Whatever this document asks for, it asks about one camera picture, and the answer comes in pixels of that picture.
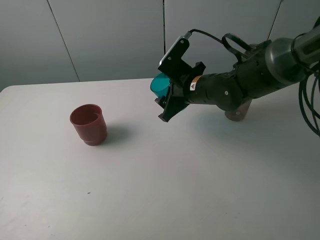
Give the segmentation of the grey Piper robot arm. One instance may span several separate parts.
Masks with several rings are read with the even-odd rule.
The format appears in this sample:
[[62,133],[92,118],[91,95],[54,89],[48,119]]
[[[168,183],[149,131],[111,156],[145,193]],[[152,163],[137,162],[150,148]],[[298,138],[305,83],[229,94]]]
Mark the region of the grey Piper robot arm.
[[156,102],[168,122],[188,105],[215,105],[234,112],[244,104],[307,80],[318,72],[320,60],[320,24],[298,37],[247,44],[227,33],[219,42],[237,61],[224,73],[205,74],[205,65],[190,66],[182,57],[189,48],[189,30],[179,37],[159,63],[158,69],[169,78],[169,87]]

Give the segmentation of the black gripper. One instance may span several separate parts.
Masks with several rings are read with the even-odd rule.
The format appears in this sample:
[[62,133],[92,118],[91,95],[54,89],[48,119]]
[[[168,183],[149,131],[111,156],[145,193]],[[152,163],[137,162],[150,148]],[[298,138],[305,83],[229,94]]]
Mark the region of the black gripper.
[[163,122],[168,122],[188,105],[208,104],[208,76],[203,75],[206,66],[200,61],[194,67],[186,64],[185,75],[171,79],[166,96],[157,97],[154,101],[163,109],[158,116]]

